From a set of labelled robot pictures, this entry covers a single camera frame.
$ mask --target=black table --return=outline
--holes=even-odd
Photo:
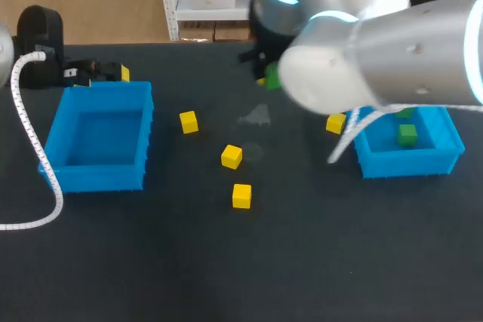
[[[152,82],[145,190],[67,195],[51,225],[1,233],[1,322],[483,319],[483,116],[452,113],[466,145],[452,175],[363,180],[353,149],[325,163],[324,117],[252,82],[247,48],[68,49]],[[61,90],[23,95],[44,142]],[[188,110],[198,134],[181,132]],[[20,127],[3,90],[2,222],[54,203]],[[237,171],[220,166],[228,143],[245,148]],[[236,182],[251,210],[232,209]]]

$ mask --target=green cube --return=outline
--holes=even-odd
[[[416,142],[416,126],[413,124],[400,124],[398,129],[398,144],[401,147],[415,147]]]
[[[409,108],[409,109],[403,109],[402,111],[399,111],[394,115],[396,116],[396,118],[411,118],[411,116],[413,115],[413,112],[414,112],[414,109]]]
[[[281,87],[278,79],[277,62],[270,63],[265,69],[266,89],[276,90]]]

